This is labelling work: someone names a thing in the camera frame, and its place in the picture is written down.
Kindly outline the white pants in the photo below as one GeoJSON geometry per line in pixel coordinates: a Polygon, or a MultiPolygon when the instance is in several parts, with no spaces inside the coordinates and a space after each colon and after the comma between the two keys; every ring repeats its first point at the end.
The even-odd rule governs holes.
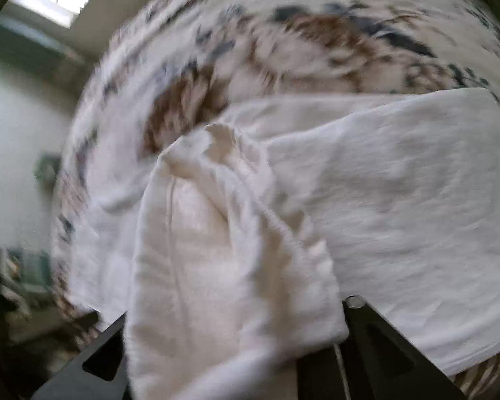
{"type": "Polygon", "coordinates": [[[500,353],[500,104],[486,89],[230,107],[81,216],[70,300],[126,318],[138,399],[291,399],[367,299],[447,376],[500,353]]]}

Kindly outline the teal storage rack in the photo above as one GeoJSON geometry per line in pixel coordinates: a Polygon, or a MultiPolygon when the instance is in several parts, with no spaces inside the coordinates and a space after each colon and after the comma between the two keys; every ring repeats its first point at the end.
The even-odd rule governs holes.
{"type": "Polygon", "coordinates": [[[26,300],[30,306],[53,301],[49,254],[9,247],[1,253],[1,284],[26,300]]]}

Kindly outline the floral bed blanket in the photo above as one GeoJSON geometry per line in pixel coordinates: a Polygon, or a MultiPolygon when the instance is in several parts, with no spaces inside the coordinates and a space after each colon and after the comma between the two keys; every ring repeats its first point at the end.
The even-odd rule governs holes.
{"type": "MultiPolygon", "coordinates": [[[[456,89],[500,104],[500,23],[480,0],[151,0],[114,34],[66,140],[51,249],[63,305],[93,309],[68,292],[95,194],[230,107],[456,89]]],[[[494,399],[500,353],[446,377],[467,399],[494,399]]]]}

